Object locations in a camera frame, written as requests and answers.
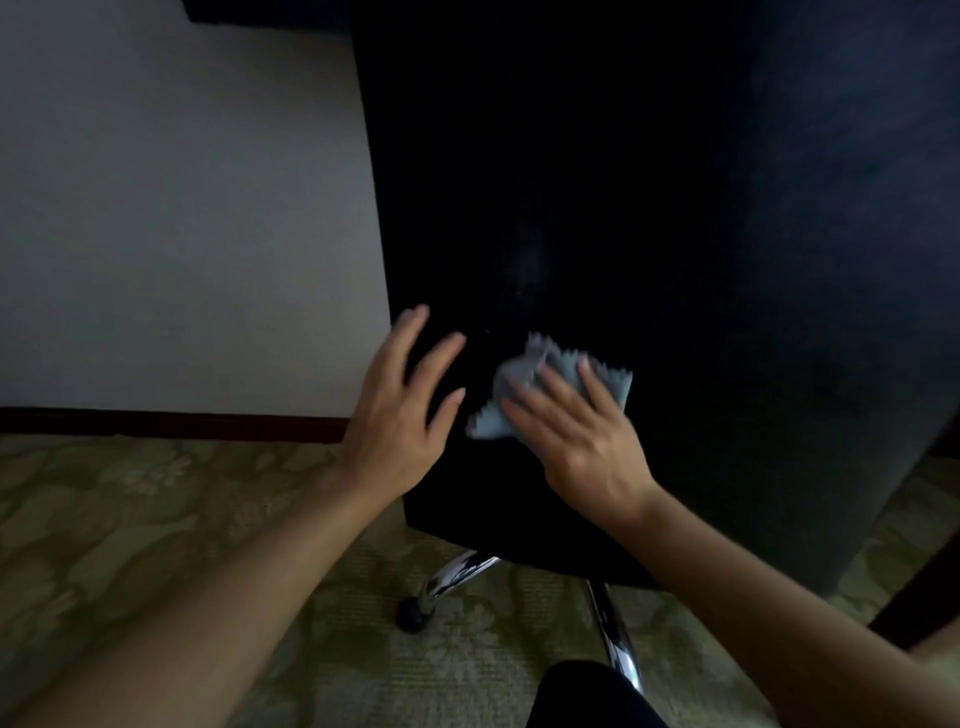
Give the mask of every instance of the cleaning cloth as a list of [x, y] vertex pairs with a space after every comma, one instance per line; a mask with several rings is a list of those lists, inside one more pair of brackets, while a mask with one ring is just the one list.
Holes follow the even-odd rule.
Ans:
[[516, 400], [511, 381], [521, 386], [534, 386], [546, 392], [543, 382], [537, 376], [537, 369], [544, 362], [555, 369], [560, 376], [568, 381], [584, 399], [589, 401], [587, 389], [577, 374], [577, 362], [584, 356], [589, 361], [590, 368], [604, 383], [611, 395], [623, 409], [630, 393], [630, 384], [634, 380], [634, 373], [625, 369], [611, 369], [601, 364], [593, 356], [576, 350], [563, 350], [548, 336], [532, 333], [527, 337], [527, 346], [523, 354], [507, 359], [496, 368], [493, 375], [493, 397], [467, 422], [467, 436], [474, 440], [496, 440], [501, 437], [516, 437], [514, 427], [500, 409], [500, 401], [509, 397]]

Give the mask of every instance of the person's leg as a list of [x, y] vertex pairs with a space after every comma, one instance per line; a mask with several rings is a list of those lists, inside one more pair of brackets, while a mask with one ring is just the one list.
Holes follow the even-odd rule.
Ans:
[[578, 724], [666, 728], [623, 675], [600, 663], [569, 660], [543, 675], [527, 728]]

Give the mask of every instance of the wall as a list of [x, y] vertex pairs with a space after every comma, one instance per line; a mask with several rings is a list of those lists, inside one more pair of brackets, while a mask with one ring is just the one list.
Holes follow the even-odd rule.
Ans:
[[348, 41], [0, 10], [0, 405], [345, 416], [388, 327]]

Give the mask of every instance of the cloth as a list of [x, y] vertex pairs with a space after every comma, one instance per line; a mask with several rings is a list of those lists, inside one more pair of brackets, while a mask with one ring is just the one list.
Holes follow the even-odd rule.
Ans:
[[527, 346], [520, 356], [507, 359], [496, 368], [493, 375], [492, 399], [478, 412], [472, 415], [467, 422], [467, 436], [474, 440], [496, 440], [501, 437], [516, 437], [513, 426], [500, 408], [500, 400], [505, 397], [516, 399], [514, 388], [510, 381], [525, 386], [535, 386], [545, 391], [537, 369], [546, 362], [568, 381], [589, 401], [584, 383], [577, 374], [577, 362], [586, 356], [591, 369], [604, 383], [611, 395], [620, 405], [620, 409], [627, 403], [630, 394], [630, 385], [634, 380], [633, 372], [625, 369], [611, 369], [606, 364], [597, 361], [593, 356], [576, 350], [565, 351], [557, 346], [549, 336], [532, 333], [527, 337]]
[[667, 728], [626, 677], [588, 660], [557, 663], [540, 681], [527, 728], [561, 725]]

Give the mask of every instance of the floor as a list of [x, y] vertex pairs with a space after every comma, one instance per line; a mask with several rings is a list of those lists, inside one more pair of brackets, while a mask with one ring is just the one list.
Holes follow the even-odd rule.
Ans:
[[[334, 446], [0, 438], [0, 716], [122, 635], [335, 462]], [[960, 461], [928, 458], [877, 519], [833, 602], [869, 620], [960, 525]], [[581, 583], [499, 565], [430, 628], [397, 601], [458, 552], [396, 505], [315, 592], [231, 721], [241, 726], [521, 726], [540, 676], [603, 659]], [[649, 698], [672, 726], [773, 725], [675, 599], [614, 590]], [[960, 684], [960, 659], [938, 666]]]

